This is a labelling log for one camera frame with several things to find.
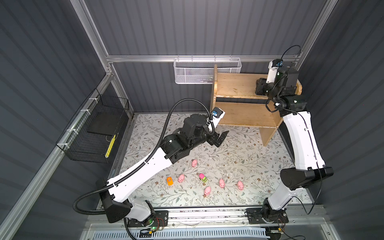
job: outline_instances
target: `wooden shelf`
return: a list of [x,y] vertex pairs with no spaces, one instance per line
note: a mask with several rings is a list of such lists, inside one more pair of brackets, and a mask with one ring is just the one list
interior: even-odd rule
[[276,128],[278,124],[264,104],[216,102],[215,107],[225,111],[220,125]]
[[267,74],[217,73],[218,98],[268,99],[267,96],[255,95],[256,80],[267,78]]
[[[216,98],[266,100],[267,96],[256,95],[255,90],[256,80],[267,78],[267,76],[267,74],[218,73],[217,65],[215,65],[211,98],[211,110],[218,107],[225,112],[225,116],[220,120],[220,125],[258,127],[264,146],[268,144],[283,122],[280,113],[268,111],[265,104],[217,102]],[[297,80],[296,86],[295,94],[300,95],[303,87],[299,80]],[[271,111],[275,109],[273,102],[269,102],[268,106]]]

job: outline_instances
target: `yellow object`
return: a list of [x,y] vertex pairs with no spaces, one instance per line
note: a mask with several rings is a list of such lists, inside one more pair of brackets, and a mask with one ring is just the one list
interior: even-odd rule
[[173,184],[173,180],[171,177],[167,177],[167,183],[169,186],[171,186]]
[[111,142],[109,143],[108,150],[107,150],[107,152],[105,153],[105,158],[108,158],[109,155],[111,154],[113,144],[115,143],[115,139],[116,139],[116,134],[113,135],[113,138],[111,139]]

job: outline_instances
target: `wooden shelf board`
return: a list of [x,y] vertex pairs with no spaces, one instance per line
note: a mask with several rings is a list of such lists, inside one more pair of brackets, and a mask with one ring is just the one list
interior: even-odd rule
[[268,99],[267,96],[255,95],[256,80],[267,76],[267,74],[217,73],[216,97]]
[[221,125],[277,128],[273,114],[264,104],[216,102],[215,106],[225,111]]

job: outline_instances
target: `floral patterned mat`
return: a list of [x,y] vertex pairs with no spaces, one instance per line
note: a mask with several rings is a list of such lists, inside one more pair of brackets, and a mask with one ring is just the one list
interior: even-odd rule
[[[182,127],[187,116],[190,114],[172,114],[166,135]],[[152,151],[166,117],[166,114],[138,115],[120,173]],[[293,167],[279,133],[263,147],[256,127],[218,126],[216,130],[219,133],[229,130],[220,148],[201,144],[189,156],[150,178],[132,195],[149,200],[154,207],[262,204],[281,182],[280,169]],[[191,166],[193,159],[198,160],[195,168]],[[206,183],[200,180],[200,173],[207,177]],[[180,174],[185,175],[182,183],[177,181]],[[168,186],[167,177],[172,177],[173,185]],[[225,181],[223,189],[218,185],[221,178]],[[244,184],[243,190],[237,187],[239,180]],[[204,196],[207,186],[212,191]],[[303,203],[312,203],[306,191],[298,197]],[[290,203],[299,202],[293,199]]]

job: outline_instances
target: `gray corrugated wall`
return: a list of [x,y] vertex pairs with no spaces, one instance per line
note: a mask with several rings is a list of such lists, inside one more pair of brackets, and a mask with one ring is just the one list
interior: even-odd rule
[[[110,55],[279,55],[302,45],[324,0],[86,0]],[[297,49],[287,54],[297,53]],[[171,63],[115,63],[135,112],[185,97],[209,106],[211,85],[178,85]],[[266,73],[267,63],[242,72]],[[177,111],[201,111],[183,103]]]
[[[320,153],[320,203],[342,239],[384,234],[384,1],[340,1],[301,67]],[[312,188],[312,195],[318,192]]]
[[[69,1],[0,1],[0,39],[3,221],[105,72]],[[85,218],[72,202],[106,171],[63,159],[14,239],[74,239]]]

